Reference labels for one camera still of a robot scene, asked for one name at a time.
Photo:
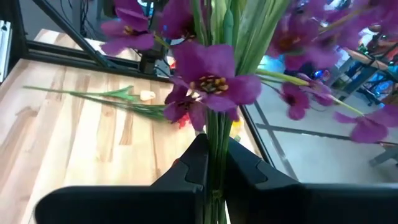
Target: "wood grain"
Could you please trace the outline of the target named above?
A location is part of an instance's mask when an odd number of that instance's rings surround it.
[[[36,41],[79,49],[69,36],[42,30]],[[88,42],[97,50],[100,43]],[[118,57],[139,60],[132,50]],[[0,87],[1,224],[34,223],[35,204],[68,185],[150,185],[195,138],[191,126],[160,123],[74,96],[23,89],[109,91],[133,85],[156,93],[171,84],[20,60]],[[259,155],[248,128],[241,143]]]

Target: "wooden tabletop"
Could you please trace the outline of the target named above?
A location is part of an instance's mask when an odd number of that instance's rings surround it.
[[[78,49],[69,36],[42,30],[36,41]],[[99,42],[89,40],[94,48]],[[139,60],[132,50],[118,57]],[[171,84],[20,60],[0,87],[0,223],[34,223],[35,204],[68,185],[150,185],[195,138],[189,125],[156,122],[67,94],[23,89],[110,91],[134,86],[161,104]],[[245,126],[241,144],[256,152]]]
[[[353,59],[362,62],[364,64],[368,64],[370,63],[371,59],[369,57],[367,57],[366,55],[357,52],[355,50],[350,50],[350,49],[345,49],[346,52],[349,54],[349,56],[351,56]],[[385,64],[384,62],[380,61],[380,60],[375,60],[372,64],[372,67],[374,68],[378,68],[380,70],[388,70],[388,65]]]

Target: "flower bouquet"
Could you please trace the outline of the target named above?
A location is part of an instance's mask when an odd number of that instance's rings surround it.
[[[304,74],[291,77],[257,69],[264,55],[283,55],[290,70],[306,62],[318,68],[332,66],[340,57],[337,48],[358,48],[364,28],[377,24],[386,34],[394,33],[398,2],[355,0],[344,9],[326,11],[322,0],[169,0],[154,15],[158,26],[149,30],[150,19],[137,0],[114,1],[120,20],[102,24],[109,36],[101,46],[103,51],[117,55],[125,48],[164,45],[176,61],[175,75],[170,78],[174,87],[165,105],[142,105],[126,90],[92,94],[124,102],[70,94],[171,123],[185,124],[189,119],[196,131],[205,131],[211,146],[205,223],[226,223],[223,189],[231,126],[239,120],[238,107],[254,103],[262,83],[289,105],[290,119],[304,118],[309,95],[321,105],[341,104],[353,110],[356,118],[336,113],[335,119],[356,124],[351,133],[356,142],[380,141],[387,136],[387,128],[398,127],[398,109],[393,106],[363,114],[333,97],[321,81]],[[164,38],[183,40],[169,45]],[[282,83],[281,89],[272,82]]]

